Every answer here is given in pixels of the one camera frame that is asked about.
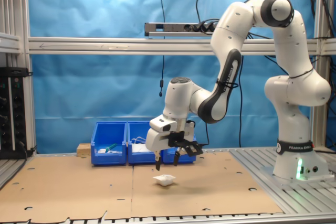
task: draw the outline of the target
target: blue backdrop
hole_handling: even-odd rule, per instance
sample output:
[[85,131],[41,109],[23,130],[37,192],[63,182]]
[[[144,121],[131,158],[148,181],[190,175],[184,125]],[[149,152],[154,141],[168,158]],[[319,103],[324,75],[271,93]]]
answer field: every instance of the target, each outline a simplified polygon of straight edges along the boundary
[[[201,20],[220,18],[229,4],[245,0],[199,0]],[[291,0],[313,36],[309,0]],[[196,0],[163,0],[166,22],[198,22]],[[31,36],[143,38],[145,22],[162,22],[160,0],[29,0]],[[270,29],[255,29],[271,37]],[[165,88],[177,76],[212,90],[219,72],[216,57],[166,56],[163,97],[159,97],[161,56],[34,55],[37,150],[74,152],[90,142],[96,121],[149,120],[162,113]],[[243,146],[275,146],[278,121],[264,84],[282,74],[263,56],[246,56],[242,73]],[[239,89],[226,117],[209,125],[210,147],[237,147]],[[206,142],[198,118],[196,137]]]

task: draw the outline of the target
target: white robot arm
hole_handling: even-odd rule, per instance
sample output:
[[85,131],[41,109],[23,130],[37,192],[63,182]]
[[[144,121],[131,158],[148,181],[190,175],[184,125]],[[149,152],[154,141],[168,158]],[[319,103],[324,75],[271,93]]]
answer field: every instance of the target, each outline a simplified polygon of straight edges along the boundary
[[283,147],[278,152],[283,160],[278,162],[277,159],[276,175],[291,179],[297,173],[297,165],[292,165],[290,172],[286,166],[293,164],[292,158],[297,163],[299,154],[300,158],[309,155],[310,160],[317,161],[321,169],[315,175],[328,173],[323,159],[312,151],[309,121],[298,105],[323,105],[328,101],[331,89],[310,62],[302,16],[292,8],[289,0],[247,0],[228,7],[211,38],[211,47],[220,62],[212,92],[188,78],[174,78],[167,88],[163,114],[150,122],[146,147],[156,153],[157,168],[160,167],[160,150],[180,147],[179,150],[189,156],[202,153],[202,146],[193,141],[195,123],[187,121],[187,115],[192,112],[210,124],[223,119],[230,93],[236,86],[234,82],[242,60],[241,47],[252,27],[272,29],[277,62],[289,74],[272,77],[265,85],[265,94],[279,117],[278,148],[279,145],[280,149]]

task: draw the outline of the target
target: green led light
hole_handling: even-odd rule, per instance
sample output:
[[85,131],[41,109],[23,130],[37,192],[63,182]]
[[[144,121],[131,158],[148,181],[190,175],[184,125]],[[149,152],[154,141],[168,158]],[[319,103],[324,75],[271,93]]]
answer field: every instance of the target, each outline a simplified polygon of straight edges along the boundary
[[296,179],[300,179],[300,176],[301,176],[301,167],[302,167],[302,158],[300,158],[299,162],[298,162],[298,169],[297,169],[297,172],[296,172]]

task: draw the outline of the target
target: blue plastic storage bin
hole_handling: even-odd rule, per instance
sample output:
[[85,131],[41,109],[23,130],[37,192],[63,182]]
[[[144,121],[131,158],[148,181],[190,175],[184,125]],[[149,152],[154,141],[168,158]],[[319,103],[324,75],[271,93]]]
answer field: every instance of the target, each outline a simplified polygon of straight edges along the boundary
[[[166,149],[162,151],[162,162],[164,164],[173,164],[175,152],[177,148]],[[178,159],[179,164],[190,164],[196,161],[196,156],[189,157],[188,154],[181,155]]]
[[[97,122],[91,140],[91,162],[94,165],[126,164],[127,122]],[[121,153],[98,153],[99,149],[117,144],[111,151]]]
[[128,163],[155,164],[154,152],[132,152],[132,139],[138,136],[146,139],[149,129],[149,122],[128,122]]

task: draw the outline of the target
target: cardboard floor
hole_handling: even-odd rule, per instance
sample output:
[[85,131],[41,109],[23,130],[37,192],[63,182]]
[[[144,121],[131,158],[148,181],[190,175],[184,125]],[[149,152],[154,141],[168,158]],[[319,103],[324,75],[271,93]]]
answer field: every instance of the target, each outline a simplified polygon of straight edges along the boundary
[[[162,187],[153,176],[170,174]],[[0,191],[0,222],[282,212],[229,152],[193,165],[93,167],[90,158],[35,157]]]

